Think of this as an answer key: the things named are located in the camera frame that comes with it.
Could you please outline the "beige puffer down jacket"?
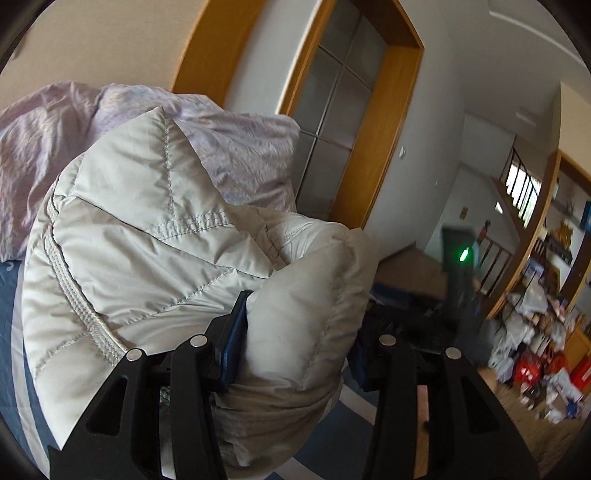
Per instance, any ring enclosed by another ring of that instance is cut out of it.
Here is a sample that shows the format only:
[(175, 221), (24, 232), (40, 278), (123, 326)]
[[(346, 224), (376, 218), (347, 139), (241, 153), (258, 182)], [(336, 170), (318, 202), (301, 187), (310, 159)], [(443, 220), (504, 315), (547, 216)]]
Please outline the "beige puffer down jacket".
[(213, 419), (228, 476), (263, 479), (337, 402), (378, 257), (360, 229), (226, 203), (180, 136), (165, 140), (164, 161), (120, 161), (136, 187), (103, 148), (50, 187), (24, 265), (27, 363), (64, 445), (129, 350), (172, 350), (249, 291), (245, 358)]

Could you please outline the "wooden stair railing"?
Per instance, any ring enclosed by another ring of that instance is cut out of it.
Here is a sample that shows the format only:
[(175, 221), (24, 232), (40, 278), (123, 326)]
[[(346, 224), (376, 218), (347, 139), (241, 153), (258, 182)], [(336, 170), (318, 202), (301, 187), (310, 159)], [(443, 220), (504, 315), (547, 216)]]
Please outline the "wooden stair railing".
[[(538, 202), (541, 182), (532, 175), (521, 155), (512, 147), (499, 178), (493, 183), (502, 200), (501, 210), (517, 234), (522, 236)], [(489, 235), (480, 240), (479, 247), (478, 267), (482, 274), (479, 292), (488, 298), (499, 285), (514, 254)]]

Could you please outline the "cluttered items on floor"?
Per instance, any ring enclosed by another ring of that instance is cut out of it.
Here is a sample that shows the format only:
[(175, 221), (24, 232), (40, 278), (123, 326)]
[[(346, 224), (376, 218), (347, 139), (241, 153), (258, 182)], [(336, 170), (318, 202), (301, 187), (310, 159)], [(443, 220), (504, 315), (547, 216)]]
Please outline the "cluttered items on floor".
[(488, 366), (495, 382), (552, 424), (579, 417), (590, 395), (590, 333), (581, 330), (590, 323), (567, 309), (558, 271), (528, 260), (498, 320)]

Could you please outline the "wooden door with glass panes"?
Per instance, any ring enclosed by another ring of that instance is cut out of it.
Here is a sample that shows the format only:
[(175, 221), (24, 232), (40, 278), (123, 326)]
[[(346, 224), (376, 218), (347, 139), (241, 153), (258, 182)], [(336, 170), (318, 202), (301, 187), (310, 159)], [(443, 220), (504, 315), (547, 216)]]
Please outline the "wooden door with glass panes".
[(172, 89), (294, 117), (297, 208), (356, 228), (383, 185), (423, 53), (398, 1), (207, 1)]

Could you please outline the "pink floral duvet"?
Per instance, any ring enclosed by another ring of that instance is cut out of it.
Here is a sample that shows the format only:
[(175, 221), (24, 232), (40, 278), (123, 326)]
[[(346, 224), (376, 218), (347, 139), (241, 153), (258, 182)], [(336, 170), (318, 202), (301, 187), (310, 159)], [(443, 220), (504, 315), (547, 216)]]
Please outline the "pink floral duvet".
[(298, 134), (290, 117), (229, 112), (204, 95), (73, 81), (44, 86), (1, 111), (1, 259), (24, 258), (43, 198), (75, 158), (103, 148), (115, 178), (136, 187), (120, 161), (164, 161), (167, 135), (180, 136), (225, 202), (292, 211)]

